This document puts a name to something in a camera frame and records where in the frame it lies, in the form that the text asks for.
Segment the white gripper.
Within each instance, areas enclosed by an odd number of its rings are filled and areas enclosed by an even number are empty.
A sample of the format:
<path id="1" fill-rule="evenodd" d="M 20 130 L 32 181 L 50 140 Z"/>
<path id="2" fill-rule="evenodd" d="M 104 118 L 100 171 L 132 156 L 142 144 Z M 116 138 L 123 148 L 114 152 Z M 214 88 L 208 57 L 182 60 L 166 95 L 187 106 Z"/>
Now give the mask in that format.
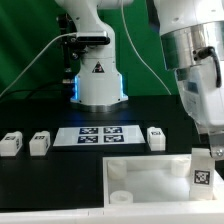
<path id="1" fill-rule="evenodd" d="M 175 76 L 185 111 L 209 138 L 211 157 L 224 159 L 224 85 L 216 86 L 215 65 L 177 69 Z"/>

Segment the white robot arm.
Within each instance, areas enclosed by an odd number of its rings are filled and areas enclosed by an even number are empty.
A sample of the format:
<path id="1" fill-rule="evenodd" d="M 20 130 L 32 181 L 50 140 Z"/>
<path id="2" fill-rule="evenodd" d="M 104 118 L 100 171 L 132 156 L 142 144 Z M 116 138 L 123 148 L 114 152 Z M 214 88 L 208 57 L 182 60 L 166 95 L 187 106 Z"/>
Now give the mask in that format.
<path id="1" fill-rule="evenodd" d="M 127 99 L 116 69 L 115 33 L 98 12 L 134 0 L 55 0 L 75 24 L 74 43 L 84 48 L 71 101 L 104 110 Z M 224 159 L 224 0 L 146 0 L 159 35 L 165 67 L 175 72 L 179 94 L 210 154 Z"/>

